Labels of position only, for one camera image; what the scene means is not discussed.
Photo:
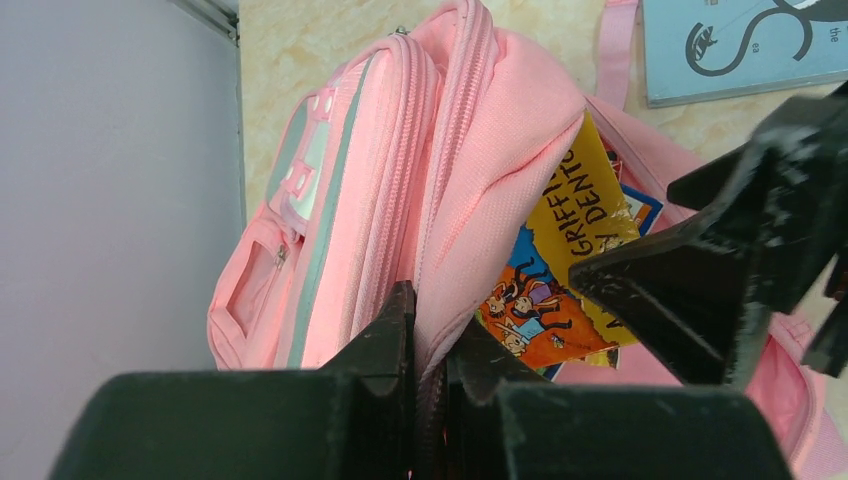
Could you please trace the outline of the pink student backpack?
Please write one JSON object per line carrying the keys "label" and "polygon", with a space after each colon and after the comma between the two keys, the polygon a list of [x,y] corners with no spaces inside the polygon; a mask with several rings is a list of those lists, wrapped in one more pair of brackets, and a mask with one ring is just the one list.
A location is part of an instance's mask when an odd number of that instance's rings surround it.
{"label": "pink student backpack", "polygon": [[506,220],[539,190],[555,154],[599,128],[629,147],[619,174],[659,194],[696,164],[608,100],[577,92],[542,47],[495,28],[478,1],[450,1],[342,65],[294,111],[266,197],[208,313],[222,370],[321,366],[364,329],[392,284],[433,279],[435,177],[514,164],[531,185],[504,194]]}

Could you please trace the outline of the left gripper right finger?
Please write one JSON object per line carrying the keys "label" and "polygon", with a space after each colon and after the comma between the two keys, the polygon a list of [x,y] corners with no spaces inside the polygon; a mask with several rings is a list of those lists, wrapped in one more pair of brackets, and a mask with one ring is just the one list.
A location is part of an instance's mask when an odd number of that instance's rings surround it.
{"label": "left gripper right finger", "polygon": [[452,479],[788,479],[755,405],[722,387],[558,385],[470,324],[452,348]]}

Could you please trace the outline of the yellow storey treehouse book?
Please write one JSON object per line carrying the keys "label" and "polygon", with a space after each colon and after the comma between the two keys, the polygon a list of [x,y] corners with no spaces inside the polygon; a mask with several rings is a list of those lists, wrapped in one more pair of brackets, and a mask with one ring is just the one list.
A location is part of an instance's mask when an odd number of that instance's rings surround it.
{"label": "yellow storey treehouse book", "polygon": [[617,368],[620,347],[636,339],[572,286],[569,270],[638,236],[599,132],[586,114],[521,226],[476,322],[549,379],[567,363]]}

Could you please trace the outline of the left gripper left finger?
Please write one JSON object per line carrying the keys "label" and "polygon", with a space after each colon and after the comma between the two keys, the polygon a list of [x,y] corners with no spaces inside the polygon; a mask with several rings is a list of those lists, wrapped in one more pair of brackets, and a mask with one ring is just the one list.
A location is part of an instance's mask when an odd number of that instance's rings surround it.
{"label": "left gripper left finger", "polygon": [[92,396],[54,479],[406,479],[415,293],[314,370],[141,372]]}

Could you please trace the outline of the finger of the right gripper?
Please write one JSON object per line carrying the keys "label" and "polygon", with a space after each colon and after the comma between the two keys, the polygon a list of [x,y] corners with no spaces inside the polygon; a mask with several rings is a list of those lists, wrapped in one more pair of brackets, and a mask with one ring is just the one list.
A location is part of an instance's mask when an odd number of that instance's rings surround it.
{"label": "finger of the right gripper", "polygon": [[824,270],[835,307],[801,362],[847,366],[847,89],[787,99],[737,149],[673,181],[693,215],[573,265],[576,290],[607,308],[679,380],[745,387],[777,313]]}

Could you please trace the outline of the blue cartoon book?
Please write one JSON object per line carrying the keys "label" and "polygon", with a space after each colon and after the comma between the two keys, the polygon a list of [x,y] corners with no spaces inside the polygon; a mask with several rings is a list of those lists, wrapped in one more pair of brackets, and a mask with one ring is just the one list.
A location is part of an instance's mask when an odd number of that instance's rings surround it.
{"label": "blue cartoon book", "polygon": [[607,157],[619,180],[619,185],[628,205],[628,211],[641,236],[648,235],[660,218],[664,204],[624,182],[623,162],[613,150],[607,150]]}

